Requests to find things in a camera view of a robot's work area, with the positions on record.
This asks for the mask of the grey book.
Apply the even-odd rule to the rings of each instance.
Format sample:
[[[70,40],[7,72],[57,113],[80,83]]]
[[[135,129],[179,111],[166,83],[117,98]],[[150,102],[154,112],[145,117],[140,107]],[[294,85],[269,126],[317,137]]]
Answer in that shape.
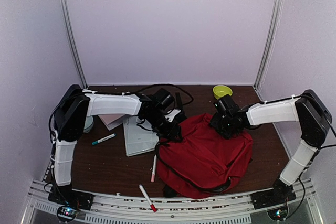
[[[153,151],[159,141],[157,134],[151,130],[151,124],[148,121],[142,122],[137,116],[123,121],[127,157]]]

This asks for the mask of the red backpack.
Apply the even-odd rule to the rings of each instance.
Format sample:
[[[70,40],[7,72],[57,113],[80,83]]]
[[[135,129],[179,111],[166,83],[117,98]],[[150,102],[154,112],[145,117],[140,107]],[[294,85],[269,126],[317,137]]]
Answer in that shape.
[[[253,139],[243,130],[223,138],[204,113],[180,123],[182,140],[159,140],[155,147],[156,174],[165,184],[163,196],[203,199],[220,195],[239,184],[253,153]]]

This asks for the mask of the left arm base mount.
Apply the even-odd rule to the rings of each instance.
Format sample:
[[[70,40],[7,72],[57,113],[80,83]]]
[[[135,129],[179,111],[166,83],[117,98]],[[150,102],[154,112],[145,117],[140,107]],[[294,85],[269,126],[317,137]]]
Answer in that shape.
[[[62,222],[71,222],[76,219],[81,210],[90,210],[93,202],[93,194],[78,191],[59,192],[52,191],[48,200],[59,204],[56,210],[57,218]]]

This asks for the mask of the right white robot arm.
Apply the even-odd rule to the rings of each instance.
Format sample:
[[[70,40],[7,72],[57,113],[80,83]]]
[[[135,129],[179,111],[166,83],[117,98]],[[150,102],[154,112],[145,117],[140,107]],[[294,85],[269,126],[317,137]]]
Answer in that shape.
[[[244,129],[267,123],[293,121],[301,128],[300,143],[293,157],[283,169],[269,192],[272,203],[279,204],[289,196],[291,186],[309,168],[333,130],[332,115],[313,90],[289,98],[262,101],[240,108],[231,96],[225,95],[216,103],[216,113],[210,126],[229,139]]]

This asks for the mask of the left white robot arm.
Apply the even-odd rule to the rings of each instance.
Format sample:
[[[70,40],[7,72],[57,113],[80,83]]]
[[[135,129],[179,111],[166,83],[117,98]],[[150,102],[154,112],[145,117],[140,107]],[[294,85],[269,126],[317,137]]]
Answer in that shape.
[[[71,168],[77,141],[85,123],[96,115],[137,116],[151,124],[151,130],[169,141],[180,141],[182,130],[176,116],[168,112],[175,102],[164,88],[151,95],[142,91],[108,94],[85,90],[74,84],[69,87],[49,118],[49,136],[53,144],[51,159],[54,194],[64,205],[76,197],[72,190]]]

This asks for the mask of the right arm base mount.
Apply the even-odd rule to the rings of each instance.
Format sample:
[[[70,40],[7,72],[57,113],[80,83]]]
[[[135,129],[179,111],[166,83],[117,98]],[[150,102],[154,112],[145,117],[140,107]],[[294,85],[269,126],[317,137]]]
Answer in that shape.
[[[265,208],[268,217],[273,221],[284,221],[289,213],[288,199],[275,189],[258,191],[251,194],[254,209]]]

